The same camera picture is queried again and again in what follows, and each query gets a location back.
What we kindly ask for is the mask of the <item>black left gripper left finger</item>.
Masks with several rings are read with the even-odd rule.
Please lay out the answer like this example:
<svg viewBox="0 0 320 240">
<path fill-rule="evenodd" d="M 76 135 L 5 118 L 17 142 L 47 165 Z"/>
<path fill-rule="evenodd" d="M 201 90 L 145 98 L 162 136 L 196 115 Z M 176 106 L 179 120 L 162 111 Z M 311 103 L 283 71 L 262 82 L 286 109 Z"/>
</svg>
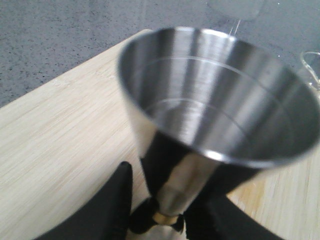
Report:
<svg viewBox="0 0 320 240">
<path fill-rule="evenodd" d="M 83 207 L 38 240 L 124 240 L 132 207 L 133 170 L 121 162 Z"/>
</svg>

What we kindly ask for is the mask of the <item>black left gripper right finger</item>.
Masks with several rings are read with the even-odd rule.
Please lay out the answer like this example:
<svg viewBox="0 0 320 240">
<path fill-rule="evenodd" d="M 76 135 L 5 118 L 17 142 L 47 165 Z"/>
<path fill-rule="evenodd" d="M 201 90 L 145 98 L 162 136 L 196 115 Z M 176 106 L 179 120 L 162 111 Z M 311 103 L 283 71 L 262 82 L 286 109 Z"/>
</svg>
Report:
<svg viewBox="0 0 320 240">
<path fill-rule="evenodd" d="M 238 208 L 227 196 L 197 198 L 185 212 L 188 240 L 281 240 Z"/>
</svg>

